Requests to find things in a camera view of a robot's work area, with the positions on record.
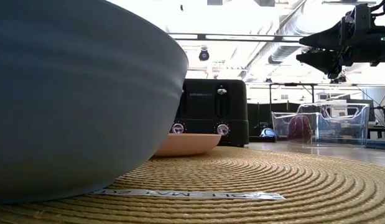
peach bowl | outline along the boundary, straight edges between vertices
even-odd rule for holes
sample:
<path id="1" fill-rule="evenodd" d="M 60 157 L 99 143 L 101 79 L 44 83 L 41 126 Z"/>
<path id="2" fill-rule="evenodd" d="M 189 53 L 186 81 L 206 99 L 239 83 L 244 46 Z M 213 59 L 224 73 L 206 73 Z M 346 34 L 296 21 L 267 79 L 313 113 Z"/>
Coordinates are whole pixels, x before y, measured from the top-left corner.
<path id="1" fill-rule="evenodd" d="M 221 139 L 219 134 L 168 134 L 154 156 L 191 156 L 212 150 Z"/>

transparent storage box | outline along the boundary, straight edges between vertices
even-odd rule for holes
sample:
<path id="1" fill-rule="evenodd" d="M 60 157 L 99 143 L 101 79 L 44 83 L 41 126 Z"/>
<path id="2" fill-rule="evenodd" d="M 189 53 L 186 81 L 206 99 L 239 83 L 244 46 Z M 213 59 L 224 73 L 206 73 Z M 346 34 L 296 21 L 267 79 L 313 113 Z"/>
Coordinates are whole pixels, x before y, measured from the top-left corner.
<path id="1" fill-rule="evenodd" d="M 309 103 L 296 113 L 272 113 L 277 141 L 309 146 L 366 146 L 369 105 Z"/>

black toaster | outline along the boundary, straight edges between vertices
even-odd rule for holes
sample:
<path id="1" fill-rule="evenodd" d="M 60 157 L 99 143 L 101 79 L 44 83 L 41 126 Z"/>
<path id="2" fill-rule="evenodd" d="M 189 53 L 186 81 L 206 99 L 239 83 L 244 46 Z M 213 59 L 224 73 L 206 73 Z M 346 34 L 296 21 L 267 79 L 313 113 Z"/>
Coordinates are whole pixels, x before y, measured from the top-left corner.
<path id="1" fill-rule="evenodd" d="M 249 144 L 245 83 L 241 80 L 185 79 L 170 132 L 220 134 L 221 146 Z"/>

label tape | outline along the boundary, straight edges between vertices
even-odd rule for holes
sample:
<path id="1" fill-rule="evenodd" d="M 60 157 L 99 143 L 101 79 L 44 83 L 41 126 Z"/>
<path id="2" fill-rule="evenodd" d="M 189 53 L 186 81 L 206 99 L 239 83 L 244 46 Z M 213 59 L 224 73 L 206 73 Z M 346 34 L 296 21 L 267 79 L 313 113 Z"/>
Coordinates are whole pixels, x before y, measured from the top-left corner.
<path id="1" fill-rule="evenodd" d="M 227 199 L 261 199 L 261 200 L 285 200 L 282 195 L 265 192 L 187 192 L 176 190 L 142 190 L 142 189 L 102 189 L 91 194 L 99 195 L 123 195 L 123 196 L 154 196 L 177 198 L 227 198 Z"/>

coiled rope mat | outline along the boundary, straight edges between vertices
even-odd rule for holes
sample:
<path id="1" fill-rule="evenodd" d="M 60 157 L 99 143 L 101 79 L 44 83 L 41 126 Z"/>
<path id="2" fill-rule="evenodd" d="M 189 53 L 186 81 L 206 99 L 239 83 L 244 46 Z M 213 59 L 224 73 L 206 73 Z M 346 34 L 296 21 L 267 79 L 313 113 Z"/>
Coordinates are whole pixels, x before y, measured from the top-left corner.
<path id="1" fill-rule="evenodd" d="M 0 205 L 0 223 L 385 223 L 385 167 L 308 154 L 218 147 L 152 159 L 110 188 L 262 191 L 286 200 L 82 195 Z"/>

